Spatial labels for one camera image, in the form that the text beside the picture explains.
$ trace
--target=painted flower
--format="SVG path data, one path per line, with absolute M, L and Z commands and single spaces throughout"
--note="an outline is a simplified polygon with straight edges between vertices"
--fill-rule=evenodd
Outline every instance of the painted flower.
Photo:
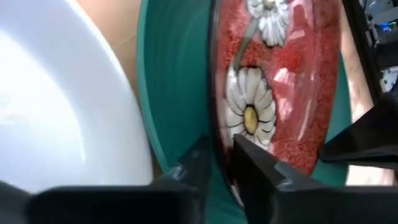
M 226 82 L 225 121 L 229 139 L 242 134 L 270 151 L 275 134 L 276 105 L 260 68 L 230 68 Z
M 286 0 L 247 0 L 248 11 L 259 19 L 263 41 L 270 47 L 283 46 L 289 21 Z

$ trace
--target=white bowl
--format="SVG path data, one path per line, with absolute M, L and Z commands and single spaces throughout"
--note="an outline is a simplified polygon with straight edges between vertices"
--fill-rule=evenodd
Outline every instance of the white bowl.
M 0 2 L 0 181 L 142 185 L 149 145 L 128 80 L 74 0 Z

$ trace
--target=daisy petal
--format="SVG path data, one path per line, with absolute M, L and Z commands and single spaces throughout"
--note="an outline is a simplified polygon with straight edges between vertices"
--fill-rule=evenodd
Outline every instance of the daisy petal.
M 272 30 L 272 20 L 271 20 L 271 15 L 267 18 L 267 45 L 269 46 L 274 46 L 274 32 Z
M 261 113 L 261 111 L 267 108 L 273 100 L 272 90 L 268 89 L 264 94 L 257 96 L 254 100 L 254 106 L 256 107 L 257 113 Z
M 266 123 L 260 122 L 259 126 L 257 127 L 257 131 L 261 130 L 264 133 L 269 133 L 272 130 L 272 128 L 275 126 L 275 122 L 276 122 L 276 116 L 274 116 L 269 122 Z
M 260 99 L 264 94 L 266 94 L 267 91 L 267 83 L 265 82 L 265 79 L 261 79 L 259 86 L 257 87 L 256 90 L 256 95 L 254 96 L 254 105 L 258 104 L 260 102 Z
M 264 3 L 262 0 L 248 0 L 248 11 L 255 18 L 261 17 L 264 11 Z
M 225 106 L 225 120 L 227 127 L 232 127 L 243 122 L 243 116 L 235 113 L 227 104 Z
M 247 75 L 248 75 L 248 68 L 244 67 L 239 70 L 238 79 L 239 79 L 239 88 L 242 91 L 242 95 L 246 96 L 247 90 Z
M 265 144 L 261 143 L 260 139 L 258 137 L 256 137 L 256 140 L 255 140 L 254 143 L 256 143 L 256 145 L 258 145 L 263 150 L 268 151 L 268 146 L 266 146 Z
M 265 17 L 261 17 L 259 21 L 259 29 L 262 31 L 263 35 L 266 28 L 266 24 L 267 24 L 267 19 Z
M 228 128 L 228 135 L 229 135 L 230 139 L 233 138 L 234 134 L 242 134 L 244 132 L 245 132 L 245 129 L 244 129 L 243 123 L 239 124 L 237 126 L 233 126 L 232 128 Z
M 240 94 L 236 76 L 229 71 L 226 79 L 226 99 L 231 109 L 237 114 L 243 114 L 246 107 L 244 97 Z
M 254 97 L 256 96 L 257 88 L 261 81 L 261 69 L 260 68 L 249 68 L 248 70 L 248 82 L 247 85 L 247 95 L 246 95 L 246 103 L 253 104 Z
M 277 0 L 275 1 L 275 6 L 276 8 L 283 10 L 283 11 L 287 11 L 289 9 L 288 4 L 286 3 L 285 0 Z
M 267 108 L 263 109 L 260 113 L 259 113 L 259 121 L 260 122 L 270 122 L 271 119 L 275 116 L 275 101 L 272 100 L 272 103 L 270 106 L 268 106 Z
M 255 135 L 258 137 L 258 141 L 261 144 L 268 146 L 271 143 L 271 139 L 274 136 L 275 131 L 276 131 L 275 127 L 273 127 L 271 129 L 271 131 L 269 131 L 268 133 L 258 129 L 258 131 L 256 131 Z

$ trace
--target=glossy glaze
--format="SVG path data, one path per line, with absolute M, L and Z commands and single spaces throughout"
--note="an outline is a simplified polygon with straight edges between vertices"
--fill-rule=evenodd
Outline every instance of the glossy glaze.
M 269 150 L 311 174 L 329 126 L 338 75 L 339 3 L 335 0 L 292 0 L 285 41 L 270 46 L 258 29 L 246 47 L 239 68 L 257 67 L 272 89 L 276 104 L 275 134 Z M 215 72 L 218 127 L 228 172 L 230 134 L 225 123 L 228 69 L 240 51 L 253 15 L 246 0 L 222 1 Z

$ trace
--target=decorated plate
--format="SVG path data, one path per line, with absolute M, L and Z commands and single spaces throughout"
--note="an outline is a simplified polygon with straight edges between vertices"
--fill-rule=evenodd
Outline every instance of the decorated plate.
M 228 184 L 238 191 L 228 162 L 234 134 L 311 174 L 336 91 L 338 1 L 219 0 L 214 10 L 212 112 Z

